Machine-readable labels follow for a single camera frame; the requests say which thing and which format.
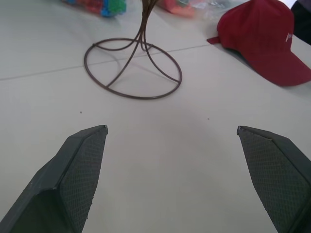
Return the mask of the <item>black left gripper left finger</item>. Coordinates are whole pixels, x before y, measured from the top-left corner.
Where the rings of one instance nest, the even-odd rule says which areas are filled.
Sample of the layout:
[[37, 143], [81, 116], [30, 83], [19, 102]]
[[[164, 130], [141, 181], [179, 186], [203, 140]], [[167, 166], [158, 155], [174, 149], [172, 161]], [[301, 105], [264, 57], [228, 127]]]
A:
[[0, 221], [0, 233], [82, 233], [98, 186], [108, 128], [69, 136]]

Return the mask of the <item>bag of colourful blocks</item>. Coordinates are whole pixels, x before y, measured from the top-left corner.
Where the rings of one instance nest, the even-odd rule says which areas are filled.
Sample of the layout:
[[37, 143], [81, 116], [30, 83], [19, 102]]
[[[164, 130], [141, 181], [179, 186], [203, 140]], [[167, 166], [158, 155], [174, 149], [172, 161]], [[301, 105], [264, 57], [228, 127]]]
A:
[[61, 0], [62, 2], [97, 14], [102, 17], [115, 17], [126, 12], [126, 0]]

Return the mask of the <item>red baseball cap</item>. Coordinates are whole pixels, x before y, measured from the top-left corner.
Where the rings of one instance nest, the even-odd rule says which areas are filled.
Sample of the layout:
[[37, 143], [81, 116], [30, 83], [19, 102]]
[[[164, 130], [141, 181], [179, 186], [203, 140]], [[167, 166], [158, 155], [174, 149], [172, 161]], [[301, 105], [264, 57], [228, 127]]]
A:
[[227, 11], [210, 44], [237, 51], [250, 67], [278, 86], [311, 81], [311, 69], [291, 51], [294, 16], [279, 0], [249, 0]]

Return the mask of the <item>dark object at table edge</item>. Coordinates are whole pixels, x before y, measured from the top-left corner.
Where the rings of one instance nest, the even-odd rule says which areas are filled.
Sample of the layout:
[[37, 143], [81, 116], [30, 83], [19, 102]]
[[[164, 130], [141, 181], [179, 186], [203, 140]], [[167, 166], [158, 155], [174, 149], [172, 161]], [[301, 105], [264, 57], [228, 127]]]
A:
[[296, 0], [291, 11], [294, 15], [294, 35], [311, 45], [311, 0]]

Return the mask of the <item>clear bag of orange items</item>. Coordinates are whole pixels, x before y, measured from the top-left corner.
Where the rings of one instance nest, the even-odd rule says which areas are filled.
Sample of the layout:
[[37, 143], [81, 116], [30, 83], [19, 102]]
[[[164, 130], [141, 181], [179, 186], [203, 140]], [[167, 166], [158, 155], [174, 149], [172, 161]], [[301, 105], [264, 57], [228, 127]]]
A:
[[229, 10], [237, 0], [158, 0], [156, 6], [180, 17], [209, 17]]

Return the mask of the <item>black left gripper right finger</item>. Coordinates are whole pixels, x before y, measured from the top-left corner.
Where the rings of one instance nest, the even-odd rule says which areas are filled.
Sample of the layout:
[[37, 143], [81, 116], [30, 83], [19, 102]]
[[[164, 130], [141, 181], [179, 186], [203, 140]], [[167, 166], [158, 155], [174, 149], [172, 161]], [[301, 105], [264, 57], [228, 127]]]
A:
[[278, 233], [311, 233], [311, 160], [288, 138], [239, 126], [255, 191]]

